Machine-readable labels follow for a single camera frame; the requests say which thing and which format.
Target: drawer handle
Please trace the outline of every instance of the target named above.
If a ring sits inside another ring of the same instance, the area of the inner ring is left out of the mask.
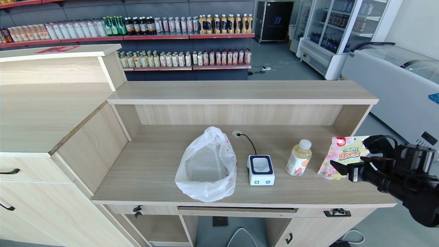
[[[285,239],[285,241],[287,242],[287,244],[290,244],[291,241],[293,240],[293,234],[290,232],[290,239]]]
[[[326,217],[351,217],[351,211],[344,210],[342,208],[335,208],[332,213],[328,210],[323,211]]]
[[[10,175],[12,175],[12,174],[17,174],[19,171],[20,171],[20,169],[15,168],[15,169],[13,169],[10,172],[0,172],[0,174],[10,174]]]
[[[1,203],[0,203],[0,206],[6,208],[6,209],[9,210],[9,211],[14,211],[14,210],[15,210],[15,207],[13,207],[13,206],[5,207],[5,206],[4,206],[3,204],[1,204]]]

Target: plastic bag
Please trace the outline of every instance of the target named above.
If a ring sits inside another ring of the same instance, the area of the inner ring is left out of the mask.
[[[175,183],[183,193],[202,202],[233,194],[236,156],[226,134],[209,127],[195,139],[183,154]]]
[[[363,145],[363,141],[368,137],[368,135],[333,137],[328,155],[323,161],[318,174],[330,180],[338,180],[346,177],[345,175],[341,175],[329,162],[334,160],[344,165],[359,162],[360,156],[369,154],[369,150]]]

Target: black cable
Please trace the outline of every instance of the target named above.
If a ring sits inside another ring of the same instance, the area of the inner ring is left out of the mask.
[[[255,148],[255,145],[253,145],[253,142],[250,140],[250,138],[246,135],[246,134],[240,134],[240,133],[237,133],[236,134],[238,137],[239,136],[245,136],[245,137],[247,137],[247,139],[250,141],[250,143],[252,144],[252,146],[253,146],[253,150],[255,151],[255,155],[258,155],[257,153],[256,153],[256,148]]]

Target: glass door refrigerator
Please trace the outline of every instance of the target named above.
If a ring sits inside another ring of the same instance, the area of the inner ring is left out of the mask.
[[[403,0],[314,0],[296,52],[327,80],[337,80],[349,48],[382,42]]]
[[[313,0],[302,0],[299,9],[299,15],[297,16],[296,21],[296,30],[293,35],[293,40],[290,45],[290,50],[294,53],[297,52],[297,48],[299,47],[300,38],[305,34],[305,29],[308,24],[308,17],[311,13],[311,7],[313,5]]]

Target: candy package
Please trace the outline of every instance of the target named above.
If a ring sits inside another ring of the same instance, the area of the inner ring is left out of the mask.
[[[368,137],[368,135],[333,137],[328,155],[323,161],[318,174],[330,180],[338,180],[346,177],[338,173],[338,171],[333,168],[329,162],[334,160],[344,165],[359,162],[360,156],[366,156],[369,154],[369,150],[367,150],[363,145],[363,140]]]

